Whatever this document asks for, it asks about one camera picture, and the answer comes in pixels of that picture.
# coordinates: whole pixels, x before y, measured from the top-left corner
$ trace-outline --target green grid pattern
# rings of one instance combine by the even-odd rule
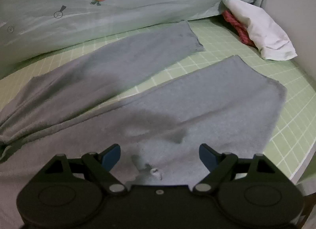
[[[126,36],[166,27],[167,24],[95,39],[62,50],[42,54],[25,63],[15,73],[0,80],[0,110],[33,77],[51,71],[103,45]],[[292,61],[265,61],[256,49],[242,44],[238,37],[217,23],[216,19],[190,22],[205,51],[191,55],[165,68],[147,81],[107,100],[92,110],[143,92],[170,79],[214,64],[238,54],[259,73],[280,81],[288,89],[287,101],[264,154],[285,175],[292,178],[316,140],[316,84]]]

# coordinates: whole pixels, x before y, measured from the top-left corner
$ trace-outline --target light green bedding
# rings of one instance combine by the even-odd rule
[[[33,76],[51,71],[125,36],[166,26],[168,25],[156,25],[95,39],[33,58],[28,64],[25,63],[23,68],[0,80],[0,110]],[[183,59],[140,85],[100,104],[95,109],[238,54],[256,71],[280,81],[288,89],[287,102],[264,153],[284,174],[292,178],[316,140],[315,82],[292,61],[262,60],[257,50],[242,44],[235,34],[219,25],[214,18],[192,21],[190,26],[204,45],[205,52]]]

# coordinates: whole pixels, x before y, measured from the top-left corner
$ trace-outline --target wall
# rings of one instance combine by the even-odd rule
[[[316,80],[316,0],[264,0],[263,8],[290,37],[295,60]]]

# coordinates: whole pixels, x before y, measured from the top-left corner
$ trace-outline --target mattress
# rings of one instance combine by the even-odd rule
[[[91,40],[24,62],[14,73],[0,80],[0,110],[33,76],[47,73],[123,37],[166,26],[168,24],[160,24]],[[294,61],[262,60],[255,48],[242,44],[233,32],[222,26],[214,17],[191,21],[190,27],[204,45],[204,52],[165,68],[143,83],[99,104],[92,110],[237,54],[254,70],[278,80],[288,89],[286,104],[264,154],[296,183],[302,174],[301,168],[307,165],[315,148],[316,83]]]

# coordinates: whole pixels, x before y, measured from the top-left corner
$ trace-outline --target red garment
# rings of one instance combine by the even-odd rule
[[[225,10],[222,13],[225,21],[227,21],[228,23],[230,23],[238,32],[238,35],[240,37],[240,41],[243,44],[249,45],[249,46],[253,46],[256,47],[254,42],[249,38],[248,32],[246,27],[241,24],[233,14],[231,14],[231,12],[229,10]]]

